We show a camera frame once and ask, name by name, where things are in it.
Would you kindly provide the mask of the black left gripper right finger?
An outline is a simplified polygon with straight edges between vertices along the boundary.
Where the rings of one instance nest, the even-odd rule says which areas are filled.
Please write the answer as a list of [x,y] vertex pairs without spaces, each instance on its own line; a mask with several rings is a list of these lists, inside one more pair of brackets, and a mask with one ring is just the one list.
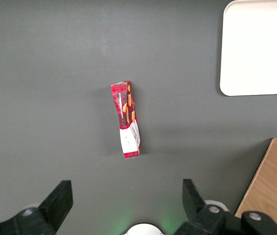
[[188,221],[176,235],[277,235],[277,223],[267,214],[245,211],[241,218],[206,203],[191,179],[183,179],[183,207]]

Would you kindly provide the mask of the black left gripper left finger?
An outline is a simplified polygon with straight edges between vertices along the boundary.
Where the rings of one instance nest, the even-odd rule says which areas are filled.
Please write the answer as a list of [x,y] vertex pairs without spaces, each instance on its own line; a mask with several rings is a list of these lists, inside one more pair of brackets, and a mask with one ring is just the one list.
[[73,205],[70,180],[61,181],[37,207],[27,207],[0,222],[0,235],[55,235]]

